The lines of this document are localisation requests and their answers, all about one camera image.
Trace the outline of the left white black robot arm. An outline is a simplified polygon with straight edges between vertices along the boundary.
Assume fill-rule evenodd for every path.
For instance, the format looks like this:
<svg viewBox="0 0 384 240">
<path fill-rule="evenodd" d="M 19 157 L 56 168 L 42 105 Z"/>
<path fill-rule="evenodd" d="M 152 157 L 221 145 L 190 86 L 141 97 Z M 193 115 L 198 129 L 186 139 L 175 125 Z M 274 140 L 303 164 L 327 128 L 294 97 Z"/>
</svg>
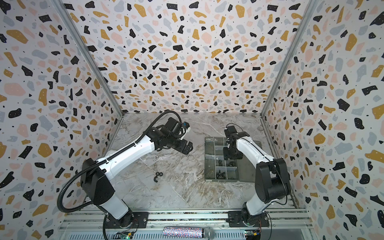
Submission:
<svg viewBox="0 0 384 240">
<path fill-rule="evenodd" d="M 114 189 L 114 178 L 136 160 L 154 151 L 173 149 L 188 155 L 193 150 L 193 144 L 184 139 L 189 130 L 189 123 L 169 118 L 164 125 L 156 127 L 151 124 L 137 140 L 124 148 L 97 161 L 85 161 L 83 169 L 87 172 L 81 176 L 81 187 L 91 204 L 106 213 L 109 220 L 116 221 L 118 226 L 130 225 L 133 212 Z"/>
</svg>

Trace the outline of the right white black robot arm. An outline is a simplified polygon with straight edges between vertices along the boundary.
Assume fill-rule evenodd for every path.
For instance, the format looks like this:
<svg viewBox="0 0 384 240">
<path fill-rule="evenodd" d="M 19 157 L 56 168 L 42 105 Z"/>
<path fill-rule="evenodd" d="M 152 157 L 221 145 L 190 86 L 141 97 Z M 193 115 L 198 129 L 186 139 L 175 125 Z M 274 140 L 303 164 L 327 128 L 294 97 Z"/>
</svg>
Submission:
<svg viewBox="0 0 384 240">
<path fill-rule="evenodd" d="M 287 164 L 284 159 L 267 154 L 248 133 L 238 132 L 233 125 L 225 128 L 225 136 L 224 159 L 241 160 L 246 157 L 255 172 L 256 193 L 243 204 L 241 213 L 243 224 L 252 227 L 262 222 L 262 215 L 271 204 L 291 194 Z"/>
</svg>

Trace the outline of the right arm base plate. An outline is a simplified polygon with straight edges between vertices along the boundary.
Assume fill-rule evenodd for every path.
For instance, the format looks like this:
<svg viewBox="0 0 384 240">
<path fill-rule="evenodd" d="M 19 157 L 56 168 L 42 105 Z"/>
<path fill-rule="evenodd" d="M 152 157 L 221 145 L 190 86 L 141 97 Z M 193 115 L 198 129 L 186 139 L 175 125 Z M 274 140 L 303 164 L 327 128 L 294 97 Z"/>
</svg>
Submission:
<svg viewBox="0 0 384 240">
<path fill-rule="evenodd" d="M 231 228 L 258 228 L 269 227 L 270 222 L 266 212 L 251 216 L 243 211 L 229 211 L 226 222 Z"/>
</svg>

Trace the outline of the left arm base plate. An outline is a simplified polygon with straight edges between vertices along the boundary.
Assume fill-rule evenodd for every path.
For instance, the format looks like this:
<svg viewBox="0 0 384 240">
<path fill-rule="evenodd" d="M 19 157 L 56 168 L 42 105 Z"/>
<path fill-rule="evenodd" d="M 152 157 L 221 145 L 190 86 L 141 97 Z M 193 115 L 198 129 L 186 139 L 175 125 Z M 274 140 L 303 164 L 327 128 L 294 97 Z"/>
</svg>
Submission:
<svg viewBox="0 0 384 240">
<path fill-rule="evenodd" d="M 145 229 L 149 219 L 149 212 L 128 212 L 121 219 L 115 219 L 107 214 L 106 229 Z"/>
</svg>

